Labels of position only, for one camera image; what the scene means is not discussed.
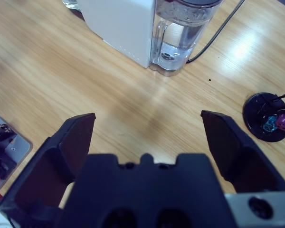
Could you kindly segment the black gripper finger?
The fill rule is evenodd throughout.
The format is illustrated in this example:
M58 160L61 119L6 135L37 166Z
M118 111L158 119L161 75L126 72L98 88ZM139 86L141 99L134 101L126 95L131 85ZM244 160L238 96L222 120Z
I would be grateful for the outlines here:
M71 117L48 137L0 201L0 210L12 219L57 217L88 154L95 119L94 113Z
M285 180L257 144L225 114L201 111L209 150L237 193L285 191Z

